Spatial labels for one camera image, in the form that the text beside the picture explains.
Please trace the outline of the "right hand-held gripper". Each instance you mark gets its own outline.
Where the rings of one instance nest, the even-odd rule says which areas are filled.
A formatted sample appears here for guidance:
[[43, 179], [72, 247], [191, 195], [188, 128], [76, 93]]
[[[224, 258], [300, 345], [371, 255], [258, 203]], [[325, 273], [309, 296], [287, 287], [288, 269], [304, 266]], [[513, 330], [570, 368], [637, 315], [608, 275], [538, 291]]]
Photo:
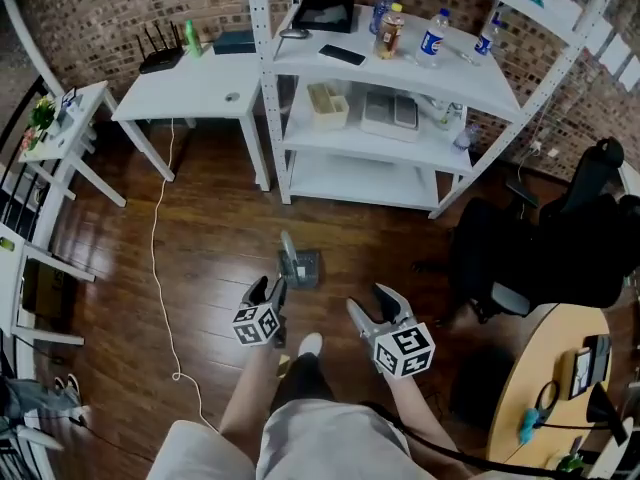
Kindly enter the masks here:
[[426, 324], [416, 320], [409, 301], [394, 289], [375, 283], [372, 290], [385, 323], [375, 324], [352, 298], [346, 308], [377, 371], [401, 379], [429, 369], [436, 345]]

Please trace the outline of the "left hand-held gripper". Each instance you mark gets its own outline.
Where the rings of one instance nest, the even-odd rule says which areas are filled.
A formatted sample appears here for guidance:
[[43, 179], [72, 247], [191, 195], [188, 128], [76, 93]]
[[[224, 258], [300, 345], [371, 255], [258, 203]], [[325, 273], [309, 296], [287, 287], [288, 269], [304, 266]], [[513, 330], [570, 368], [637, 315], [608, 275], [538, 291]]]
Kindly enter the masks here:
[[287, 282], [279, 277], [265, 302], [267, 286], [268, 277], [261, 276], [241, 298], [241, 305], [231, 322], [233, 333], [241, 346], [271, 343], [275, 348], [283, 348], [286, 344], [286, 318], [280, 311], [286, 300]]

